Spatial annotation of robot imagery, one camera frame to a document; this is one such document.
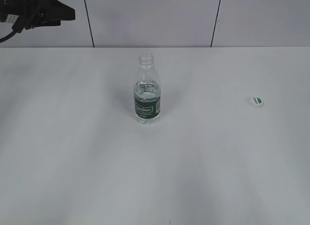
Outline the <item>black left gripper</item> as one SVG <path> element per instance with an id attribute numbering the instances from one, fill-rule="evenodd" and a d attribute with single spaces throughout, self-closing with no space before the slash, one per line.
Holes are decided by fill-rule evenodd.
<path id="1" fill-rule="evenodd" d="M 75 10 L 58 0 L 0 0 L 0 21 L 13 30 L 56 27 L 75 18 Z"/>

